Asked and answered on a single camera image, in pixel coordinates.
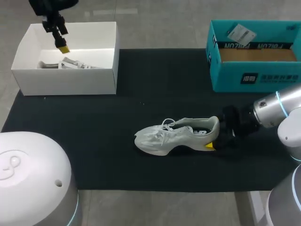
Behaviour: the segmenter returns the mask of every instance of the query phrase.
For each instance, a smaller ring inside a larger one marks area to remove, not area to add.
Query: shoelace
[[[147,134],[147,135],[155,135],[155,138],[157,138],[157,139],[158,139],[158,136],[161,136],[163,138],[161,146],[163,145],[163,143],[165,141],[168,140],[168,139],[165,140],[165,138],[166,138],[166,133],[164,132],[165,129],[168,130],[168,131],[170,131],[170,132],[173,132],[173,129],[170,128],[170,127],[174,126],[174,125],[164,124],[167,120],[171,120],[171,121],[173,121],[173,123],[175,123],[175,120],[173,120],[173,119],[165,119],[160,126],[157,126],[157,128],[155,129],[155,131],[153,131],[152,133]]]

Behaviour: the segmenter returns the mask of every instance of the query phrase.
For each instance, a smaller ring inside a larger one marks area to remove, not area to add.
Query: teal cardboard box
[[[206,54],[216,92],[283,89],[301,82],[301,21],[212,20]]]

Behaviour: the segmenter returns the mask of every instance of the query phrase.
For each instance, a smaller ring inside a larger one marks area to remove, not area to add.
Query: label sticker
[[[238,24],[233,31],[228,35],[229,39],[238,42],[239,44],[246,46],[256,37],[256,33],[245,28],[243,25]]]
[[[65,69],[65,68],[74,68],[74,69],[77,69],[77,66],[73,65],[73,64],[70,64],[70,63],[67,63],[65,61],[59,61],[58,62],[58,69]]]

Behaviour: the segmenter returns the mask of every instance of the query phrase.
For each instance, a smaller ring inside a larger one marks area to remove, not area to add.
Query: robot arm
[[[55,39],[55,46],[62,52],[68,53],[69,49],[66,40],[62,35],[68,34],[65,27],[65,20],[59,11],[70,8],[79,0],[29,0],[37,16],[43,16],[43,27],[46,32],[52,32]]]
[[[245,137],[260,127],[278,127],[280,141],[287,147],[301,147],[301,84],[277,91],[253,104],[223,109],[221,121],[233,136]]]

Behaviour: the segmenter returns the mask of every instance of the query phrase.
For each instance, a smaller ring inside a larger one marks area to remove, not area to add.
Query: black mat
[[[295,168],[276,129],[251,135],[232,157],[186,147],[155,157],[134,145],[135,132],[165,118],[209,117],[263,95],[214,93],[203,49],[121,50],[117,96],[19,93],[2,132],[53,138],[67,152],[79,189],[270,190]]]

